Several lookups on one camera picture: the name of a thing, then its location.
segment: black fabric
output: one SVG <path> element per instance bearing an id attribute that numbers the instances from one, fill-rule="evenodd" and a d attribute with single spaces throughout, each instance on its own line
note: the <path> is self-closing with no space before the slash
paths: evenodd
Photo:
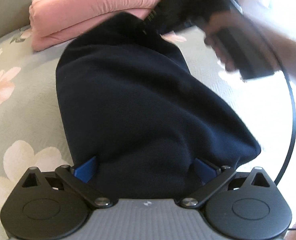
<path id="1" fill-rule="evenodd" d="M 192 163 L 238 167 L 260 147 L 235 112 L 191 76 L 177 46 L 121 13 L 75 39 L 56 70 L 75 165 L 98 156 L 90 184 L 119 198 L 180 197 Z"/>

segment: gray floral bedspread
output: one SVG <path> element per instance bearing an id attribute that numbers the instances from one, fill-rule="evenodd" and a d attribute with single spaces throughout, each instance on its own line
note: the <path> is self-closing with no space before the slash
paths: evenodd
<path id="1" fill-rule="evenodd" d="M 64 163 L 72 165 L 55 82 L 56 65 L 68 42 L 34 53 L 30 33 L 25 27 L 0 39 L 0 209 L 30 166 L 53 171 Z M 291 134 L 290 101 L 282 75 L 243 83 L 217 63 L 200 31 L 181 35 L 165 38 L 180 47 L 192 75 L 226 100 L 262 145 L 261 155 L 240 170 L 263 166 L 274 179 Z M 296 220 L 296 146 L 280 191 Z M 0 223 L 0 240 L 5 239 Z"/>

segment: gray ribbed surface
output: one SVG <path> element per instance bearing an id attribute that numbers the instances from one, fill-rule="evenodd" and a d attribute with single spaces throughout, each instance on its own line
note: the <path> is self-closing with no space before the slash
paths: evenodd
<path id="1" fill-rule="evenodd" d="M 213 232 L 196 210 L 173 200 L 121 200 L 95 211 L 86 225 L 65 240 L 200 240 L 225 239 Z"/>

